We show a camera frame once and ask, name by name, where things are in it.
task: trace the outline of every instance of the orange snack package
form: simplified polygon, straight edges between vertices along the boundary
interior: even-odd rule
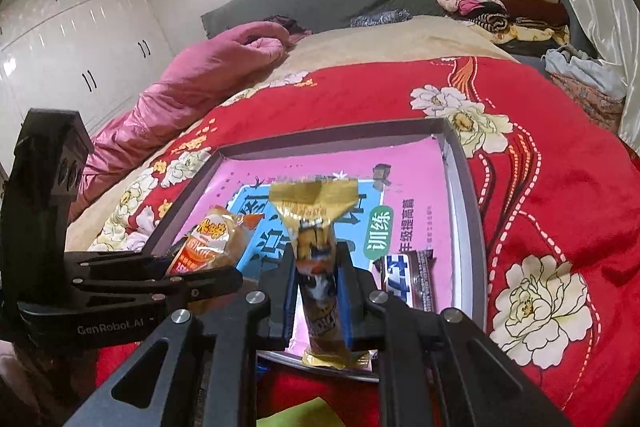
[[[219,205],[211,207],[188,235],[166,275],[235,266],[263,217],[264,214],[233,214]]]

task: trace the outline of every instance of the bed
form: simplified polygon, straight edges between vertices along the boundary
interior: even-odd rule
[[[412,20],[371,28],[345,26],[404,1],[364,0],[329,10],[329,21],[312,15],[318,0],[296,5],[300,12],[287,14],[319,33],[106,191],[69,226],[66,248],[139,246],[216,147],[339,124],[447,118],[476,186],[491,338],[575,425],[604,425],[640,367],[640,317],[628,305],[640,298],[640,173],[619,140],[535,69],[430,14],[432,0],[405,1],[415,2]],[[234,0],[203,22],[212,37],[282,13],[279,3]],[[103,349],[98,381],[132,349]],[[303,380],[288,369],[261,381],[258,412],[318,395],[348,426],[378,424],[375,386]]]

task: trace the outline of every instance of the white curtain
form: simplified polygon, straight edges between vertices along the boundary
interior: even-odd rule
[[[625,71],[626,105],[619,135],[640,153],[640,12],[633,0],[570,1],[602,58]]]

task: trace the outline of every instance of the white wardrobe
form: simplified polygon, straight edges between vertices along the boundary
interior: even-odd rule
[[[16,0],[0,10],[0,163],[31,107],[78,110],[93,136],[173,54],[146,0]]]

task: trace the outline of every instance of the green label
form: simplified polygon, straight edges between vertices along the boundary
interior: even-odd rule
[[[389,253],[393,223],[394,210],[390,206],[380,204],[371,211],[364,242],[364,255],[367,259],[375,261]]]

